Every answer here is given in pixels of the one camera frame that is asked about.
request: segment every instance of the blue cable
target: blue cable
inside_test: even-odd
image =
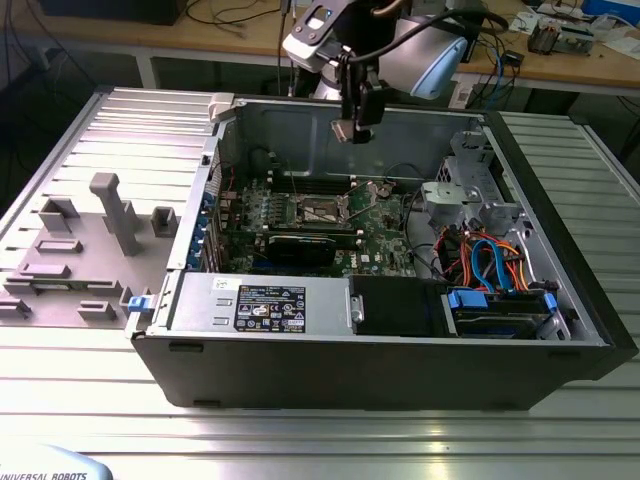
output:
[[[478,266],[478,254],[480,253],[480,248],[485,243],[491,247],[491,249],[493,250],[493,255],[496,257],[496,272],[498,273],[498,281],[500,282],[500,286],[503,288],[503,290],[511,292],[513,290],[513,286],[511,285],[509,276],[504,271],[504,259],[502,258],[502,252],[500,251],[500,247],[498,247],[496,242],[494,242],[493,240],[478,240],[473,246],[473,250],[471,250],[471,269],[473,270],[473,274],[482,285],[487,287],[489,293],[495,293],[495,288],[493,288],[493,285],[491,285],[487,281],[487,279],[482,276],[480,267]]]
[[[493,54],[496,56],[496,68],[498,69],[498,81],[496,82],[496,88],[493,89],[493,92],[489,97],[489,101],[487,102],[486,107],[484,107],[485,110],[489,110],[489,107],[495,100],[496,93],[498,93],[498,91],[500,90],[500,80],[502,80],[502,73],[503,73],[502,60],[500,60],[500,55],[498,54],[498,51],[494,47],[489,47],[489,48],[491,49]]]

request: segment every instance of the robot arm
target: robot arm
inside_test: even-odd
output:
[[[502,33],[481,27],[485,18],[508,28],[484,8],[444,10],[444,0],[315,0],[283,46],[299,67],[332,72],[342,102],[332,127],[342,142],[366,143],[390,88],[436,98],[460,63],[470,31]]]

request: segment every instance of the power supply label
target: power supply label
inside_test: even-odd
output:
[[[305,287],[241,285],[234,327],[239,332],[304,333]]]

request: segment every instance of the wooden workbench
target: wooden workbench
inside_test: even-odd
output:
[[[42,47],[52,46],[51,40],[34,21],[25,7],[26,0],[14,0],[15,29],[23,41]],[[30,0],[40,14],[37,0]],[[238,6],[237,0],[215,0],[215,9]],[[490,8],[499,14],[512,16],[524,10],[519,0],[488,0]],[[262,0],[247,10],[223,14],[225,19],[277,8],[278,0]],[[209,0],[203,0],[192,14],[211,19]],[[132,22],[90,20],[68,17],[44,17],[49,31],[68,48],[125,53],[136,57],[145,87],[157,87],[151,58],[188,58],[237,63],[275,64],[279,14],[272,13],[245,23],[242,37],[215,26],[199,24],[183,16],[173,26],[155,26]],[[287,22],[287,31],[291,22]],[[640,92],[640,62],[596,45],[590,56],[555,54],[542,56],[527,51],[527,36],[506,33],[508,48],[526,55],[518,84],[591,93],[638,95]],[[480,75],[492,72],[493,64],[478,46],[473,59],[460,65],[456,79],[467,84],[481,81]]]

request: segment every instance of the aluminum profile table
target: aluminum profile table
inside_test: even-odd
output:
[[[188,173],[197,142],[175,145],[175,135],[208,134],[207,102],[187,92],[94,96],[0,223],[0,269],[6,274],[19,261],[15,236],[39,228],[32,211],[41,196],[57,181],[85,182],[60,175],[118,169],[128,172],[126,184],[143,178],[134,170]],[[566,117],[504,118],[628,330],[640,336],[637,184],[588,127]],[[145,148],[132,148],[140,145],[127,135],[132,129]],[[109,153],[97,153],[98,145]],[[136,185],[132,193],[158,194]],[[170,183],[161,194],[172,195],[178,210],[182,191]],[[136,209],[154,200],[136,195],[123,199]],[[119,480],[600,480],[635,479],[640,468],[636,360],[599,382],[571,383],[527,413],[217,411],[169,404],[121,331],[4,327],[0,391],[3,440],[86,453]]]

